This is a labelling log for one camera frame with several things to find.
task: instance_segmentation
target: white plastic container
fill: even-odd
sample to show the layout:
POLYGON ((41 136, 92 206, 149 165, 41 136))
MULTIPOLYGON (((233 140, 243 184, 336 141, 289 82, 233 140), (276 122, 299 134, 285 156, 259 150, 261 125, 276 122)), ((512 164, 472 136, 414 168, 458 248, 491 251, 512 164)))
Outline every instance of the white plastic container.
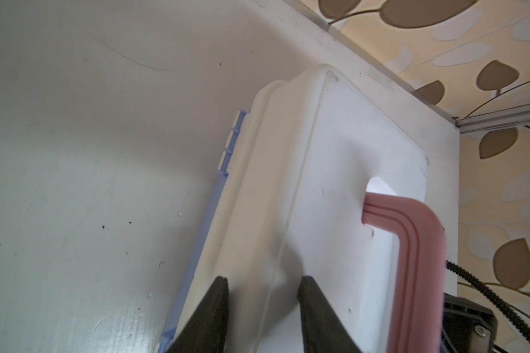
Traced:
POLYGON ((302 352, 310 275, 358 347, 384 352, 398 241, 362 224, 363 199, 423 201, 424 152, 327 65, 261 89, 240 131, 177 334, 224 276, 229 352, 302 352))

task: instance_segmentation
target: braided black cable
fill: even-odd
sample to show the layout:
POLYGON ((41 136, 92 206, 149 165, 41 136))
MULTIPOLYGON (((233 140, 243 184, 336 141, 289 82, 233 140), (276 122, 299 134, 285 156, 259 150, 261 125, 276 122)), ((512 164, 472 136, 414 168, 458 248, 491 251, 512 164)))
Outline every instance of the braided black cable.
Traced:
POLYGON ((493 292, 489 287, 487 287, 483 282, 473 276, 471 273, 467 272, 460 266, 446 261, 446 268, 459 277, 465 279, 469 284, 471 284, 476 290, 480 291, 491 303, 493 303, 501 313, 509 319, 510 322, 516 327, 520 333, 524 336, 526 341, 530 343, 530 327, 512 310, 512 308, 504 300, 502 300, 495 292, 493 292))

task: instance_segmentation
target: pink handle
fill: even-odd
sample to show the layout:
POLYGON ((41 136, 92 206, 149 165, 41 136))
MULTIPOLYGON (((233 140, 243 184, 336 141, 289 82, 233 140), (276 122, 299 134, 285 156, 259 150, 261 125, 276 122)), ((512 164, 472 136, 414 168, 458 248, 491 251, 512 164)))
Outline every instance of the pink handle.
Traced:
POLYGON ((409 198, 367 193, 363 223, 400 240, 387 353, 439 351, 444 309, 444 228, 428 206, 409 198))

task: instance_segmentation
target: beige wallpaper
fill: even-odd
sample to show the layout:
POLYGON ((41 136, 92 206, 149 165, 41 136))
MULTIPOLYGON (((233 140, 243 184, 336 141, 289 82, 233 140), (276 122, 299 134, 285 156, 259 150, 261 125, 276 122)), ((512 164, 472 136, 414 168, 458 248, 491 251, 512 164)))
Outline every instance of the beige wallpaper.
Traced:
POLYGON ((450 116, 530 104, 530 0, 301 0, 450 116))
MULTIPOLYGON (((530 125, 461 137, 459 265, 489 284, 530 325, 530 125)), ((493 308, 460 280, 458 294, 493 308)), ((530 346, 494 309, 497 344, 530 346)))

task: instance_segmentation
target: screw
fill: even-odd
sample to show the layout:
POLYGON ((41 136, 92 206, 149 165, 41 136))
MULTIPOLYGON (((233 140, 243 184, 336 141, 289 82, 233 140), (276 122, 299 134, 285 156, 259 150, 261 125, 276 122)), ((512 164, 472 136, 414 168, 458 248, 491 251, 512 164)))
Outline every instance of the screw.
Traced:
POLYGON ((475 327, 475 333, 476 333, 479 337, 481 337, 481 338, 485 338, 485 336, 487 335, 487 330, 486 330, 484 327, 482 327, 481 325, 477 325, 477 326, 475 327))

